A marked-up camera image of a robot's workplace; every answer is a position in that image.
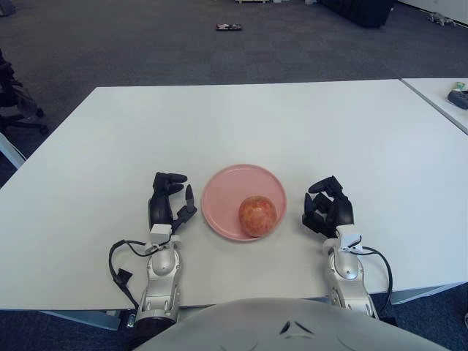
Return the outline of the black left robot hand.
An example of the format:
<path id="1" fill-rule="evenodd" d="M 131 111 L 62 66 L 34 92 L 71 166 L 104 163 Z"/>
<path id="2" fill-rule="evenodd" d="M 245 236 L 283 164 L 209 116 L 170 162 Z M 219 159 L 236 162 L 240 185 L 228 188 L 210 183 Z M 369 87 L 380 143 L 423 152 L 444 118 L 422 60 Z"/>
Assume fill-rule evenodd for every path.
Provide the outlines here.
<path id="1" fill-rule="evenodd" d="M 148 220 L 150 227 L 154 224 L 168 224 L 174 233 L 182 224 L 187 223 L 196 213 L 195 198 L 192 187 L 184 183 L 188 178 L 177 173 L 157 172 L 153 182 L 153 194 L 148 201 Z M 185 190 L 186 204 L 174 218 L 169 197 Z"/>

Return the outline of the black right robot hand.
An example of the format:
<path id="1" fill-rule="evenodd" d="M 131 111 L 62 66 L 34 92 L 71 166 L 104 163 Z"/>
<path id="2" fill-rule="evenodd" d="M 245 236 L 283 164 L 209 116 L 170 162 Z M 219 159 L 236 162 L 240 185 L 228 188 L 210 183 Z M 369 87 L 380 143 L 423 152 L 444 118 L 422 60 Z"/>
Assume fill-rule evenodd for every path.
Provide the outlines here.
<path id="1" fill-rule="evenodd" d="M 338 238 L 339 226 L 354 224 L 352 203 L 333 175 L 309 187 L 303 211 L 303 225 L 326 238 Z"/>

